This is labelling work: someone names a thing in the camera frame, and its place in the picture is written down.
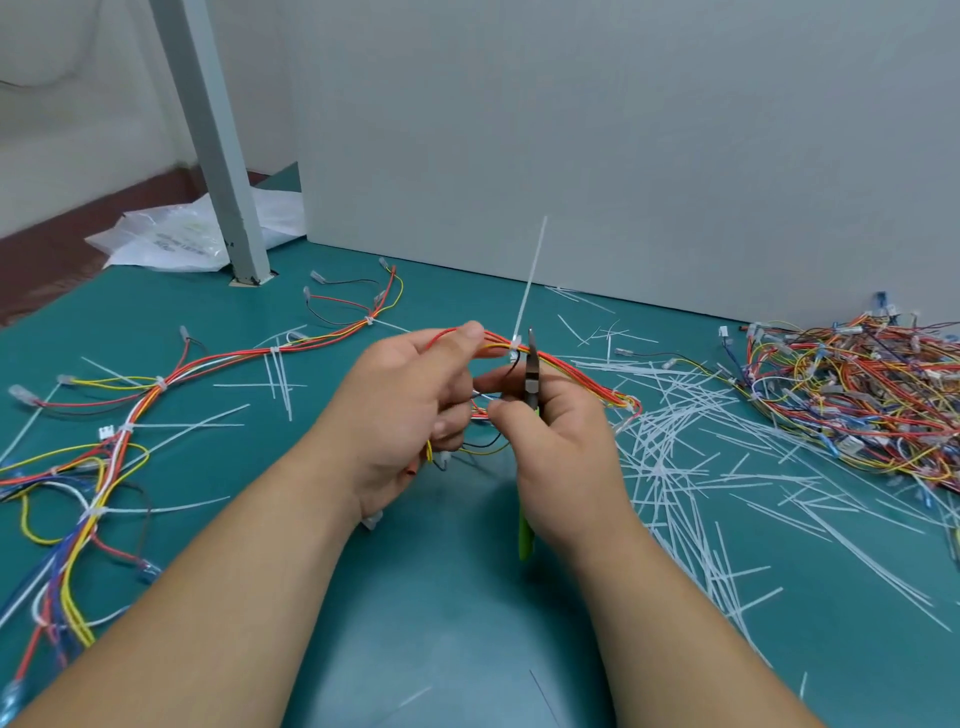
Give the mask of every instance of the hand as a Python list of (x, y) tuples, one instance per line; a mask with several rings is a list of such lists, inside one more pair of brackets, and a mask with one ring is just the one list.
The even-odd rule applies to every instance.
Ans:
[(502, 355), (478, 351), (484, 333), (475, 321), (431, 346), (440, 331), (414, 331), (371, 345), (298, 445), (332, 459), (327, 467), (345, 476), (358, 521), (406, 489), (428, 439), (434, 450), (460, 448), (473, 393), (467, 364), (477, 355)]
[(603, 405), (559, 372), (540, 371), (541, 419), (522, 400), (522, 367), (474, 380), (478, 392), (502, 392), (487, 411), (514, 447), (517, 487), (534, 532), (564, 558), (603, 553), (638, 523), (627, 498), (616, 442)]

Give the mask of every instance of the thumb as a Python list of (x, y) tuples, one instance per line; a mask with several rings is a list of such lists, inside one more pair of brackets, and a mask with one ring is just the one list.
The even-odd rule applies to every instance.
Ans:
[(462, 371), (484, 340), (484, 330), (476, 321), (463, 324), (440, 337), (417, 361), (417, 370), (430, 386), (440, 390)]
[(550, 427), (526, 402), (491, 400), (487, 403), (487, 414), (514, 446), (517, 458), (522, 459), (546, 447)]

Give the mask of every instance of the left hand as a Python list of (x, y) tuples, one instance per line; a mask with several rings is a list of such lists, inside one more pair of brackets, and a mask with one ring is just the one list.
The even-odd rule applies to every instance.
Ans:
[(300, 442), (299, 448), (319, 449), (332, 460), (338, 481), (355, 498), (357, 520), (406, 489), (428, 439), (433, 450), (464, 443), (473, 393), (468, 364), (503, 350), (481, 349), (484, 330), (475, 321), (430, 346), (440, 331), (413, 331), (370, 346)]

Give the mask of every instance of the metal post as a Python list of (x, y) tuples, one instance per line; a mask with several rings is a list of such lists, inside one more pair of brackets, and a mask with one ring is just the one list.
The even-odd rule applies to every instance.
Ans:
[(227, 241), (234, 279), (247, 285), (265, 283), (273, 274), (206, 0), (151, 0), (150, 5), (206, 188)]

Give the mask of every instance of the right hand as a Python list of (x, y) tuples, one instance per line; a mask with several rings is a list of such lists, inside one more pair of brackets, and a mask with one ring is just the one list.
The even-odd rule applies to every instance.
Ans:
[(491, 422), (514, 447), (520, 502), (534, 532), (569, 562), (602, 555), (638, 524), (603, 405), (554, 371), (540, 371), (537, 415), (521, 399), (523, 367), (477, 377)]

